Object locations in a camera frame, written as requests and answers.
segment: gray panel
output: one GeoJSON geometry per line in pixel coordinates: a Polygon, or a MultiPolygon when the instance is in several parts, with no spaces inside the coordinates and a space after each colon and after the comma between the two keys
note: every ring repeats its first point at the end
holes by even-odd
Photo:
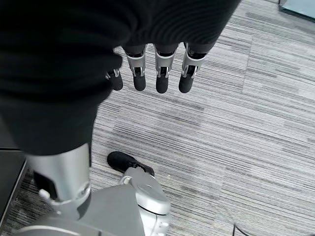
{"type": "Polygon", "coordinates": [[[0,151],[0,229],[14,201],[26,171],[25,158],[19,151],[0,151]]]}

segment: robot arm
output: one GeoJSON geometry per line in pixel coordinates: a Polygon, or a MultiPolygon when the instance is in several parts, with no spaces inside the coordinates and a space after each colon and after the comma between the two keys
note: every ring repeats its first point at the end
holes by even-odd
{"type": "Polygon", "coordinates": [[[80,219],[91,200],[88,144],[57,155],[26,157],[39,195],[57,214],[80,219]]]}

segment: black shoe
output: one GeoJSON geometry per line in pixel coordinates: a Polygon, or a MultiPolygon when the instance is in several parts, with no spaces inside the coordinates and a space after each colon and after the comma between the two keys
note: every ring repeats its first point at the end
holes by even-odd
{"type": "Polygon", "coordinates": [[[154,176],[154,170],[151,167],[142,164],[132,156],[127,155],[121,151],[111,152],[107,157],[107,163],[111,168],[121,173],[125,173],[129,167],[141,167],[144,172],[154,176]]]}

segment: black fingertip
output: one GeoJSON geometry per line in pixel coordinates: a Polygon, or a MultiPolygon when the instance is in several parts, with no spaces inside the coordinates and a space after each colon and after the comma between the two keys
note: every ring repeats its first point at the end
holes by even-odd
{"type": "Polygon", "coordinates": [[[123,88],[124,84],[123,84],[122,76],[120,73],[118,77],[115,77],[114,74],[110,75],[109,81],[112,83],[113,90],[119,91],[123,88]]]}
{"type": "Polygon", "coordinates": [[[181,76],[181,79],[178,85],[179,91],[182,93],[189,92],[191,89],[192,83],[193,83],[193,78],[191,77],[191,75],[187,75],[185,78],[181,76]]]}
{"type": "Polygon", "coordinates": [[[158,93],[165,93],[168,88],[168,78],[164,74],[161,77],[157,77],[156,88],[158,93]]]}
{"type": "Polygon", "coordinates": [[[133,77],[133,84],[136,90],[142,91],[146,87],[146,77],[136,74],[136,77],[133,77]]]}

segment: floor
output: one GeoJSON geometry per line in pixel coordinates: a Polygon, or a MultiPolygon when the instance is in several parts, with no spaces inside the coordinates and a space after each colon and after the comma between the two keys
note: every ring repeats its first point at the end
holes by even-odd
{"type": "MultiPolygon", "coordinates": [[[[163,95],[152,45],[143,92],[124,58],[124,88],[95,124],[93,189],[118,182],[106,156],[121,150],[154,168],[172,203],[170,236],[232,236],[234,223],[255,236],[315,233],[314,24],[243,0],[187,94],[183,53],[163,95]]],[[[28,174],[3,235],[48,210],[28,174]]]]}

